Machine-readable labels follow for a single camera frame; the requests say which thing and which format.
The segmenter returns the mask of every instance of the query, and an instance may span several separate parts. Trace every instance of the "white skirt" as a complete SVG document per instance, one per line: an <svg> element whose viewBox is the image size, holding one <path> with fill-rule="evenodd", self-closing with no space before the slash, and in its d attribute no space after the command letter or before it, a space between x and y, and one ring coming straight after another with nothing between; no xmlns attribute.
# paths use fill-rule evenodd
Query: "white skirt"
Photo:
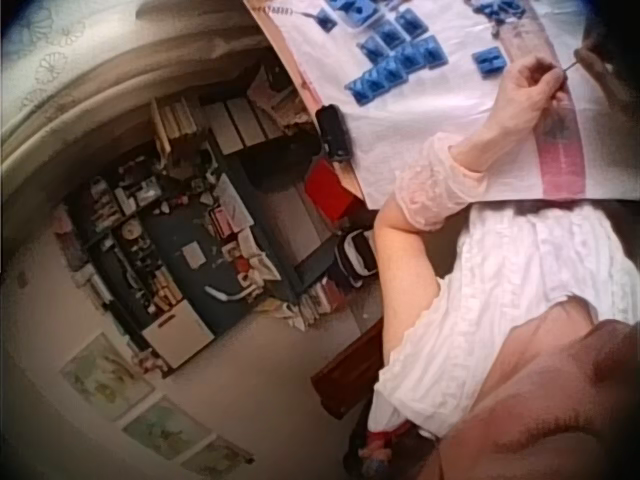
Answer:
<svg viewBox="0 0 640 480"><path fill-rule="evenodd" d="M380 372L370 431L404 419L445 435L471 408L512 328L570 296L595 321L640 319L640 274L603 212L520 214L516 204L472 207L453 272Z"/></svg>

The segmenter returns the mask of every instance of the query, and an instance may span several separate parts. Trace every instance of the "red cloth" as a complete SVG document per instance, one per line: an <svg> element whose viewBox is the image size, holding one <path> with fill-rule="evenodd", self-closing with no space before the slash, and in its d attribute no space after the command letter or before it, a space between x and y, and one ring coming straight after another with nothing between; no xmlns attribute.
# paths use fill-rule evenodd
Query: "red cloth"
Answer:
<svg viewBox="0 0 640 480"><path fill-rule="evenodd" d="M342 186L338 175L325 159L311 167L304 189L314 205L332 223L362 206L360 199Z"/></svg>

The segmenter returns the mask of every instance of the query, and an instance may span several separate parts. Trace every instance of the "wrist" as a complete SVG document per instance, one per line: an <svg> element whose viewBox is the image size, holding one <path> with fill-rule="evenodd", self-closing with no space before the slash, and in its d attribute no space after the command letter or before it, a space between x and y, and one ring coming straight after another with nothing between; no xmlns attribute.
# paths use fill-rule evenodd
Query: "wrist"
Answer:
<svg viewBox="0 0 640 480"><path fill-rule="evenodd" d="M508 149L505 135L485 124L480 129L453 145L449 152L453 161L462 168L475 173L484 173Z"/></svg>

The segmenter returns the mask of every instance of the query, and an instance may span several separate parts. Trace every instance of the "needle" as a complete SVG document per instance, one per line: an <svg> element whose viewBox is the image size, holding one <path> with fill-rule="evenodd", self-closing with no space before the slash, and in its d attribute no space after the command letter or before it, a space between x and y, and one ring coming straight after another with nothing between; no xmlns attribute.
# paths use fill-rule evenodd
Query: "needle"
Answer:
<svg viewBox="0 0 640 480"><path fill-rule="evenodd" d="M569 70L571 70L573 67L575 67L578 64L578 61L573 62L571 65L569 65L567 68L565 68L563 70L564 73L567 73Z"/></svg>

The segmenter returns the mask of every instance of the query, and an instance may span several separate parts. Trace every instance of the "white lace blouse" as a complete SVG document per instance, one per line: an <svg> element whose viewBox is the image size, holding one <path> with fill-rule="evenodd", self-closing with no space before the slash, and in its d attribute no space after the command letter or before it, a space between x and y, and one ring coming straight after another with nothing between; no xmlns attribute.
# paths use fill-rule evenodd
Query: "white lace blouse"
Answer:
<svg viewBox="0 0 640 480"><path fill-rule="evenodd" d="M396 198L422 230L479 198L483 175L453 162L458 137L439 134L397 181ZM510 330L570 296L594 321L640 319L640 274L609 220L589 202L520 213L516 203L477 204L440 294L380 373L369 430L405 419L441 437L469 411Z"/></svg>

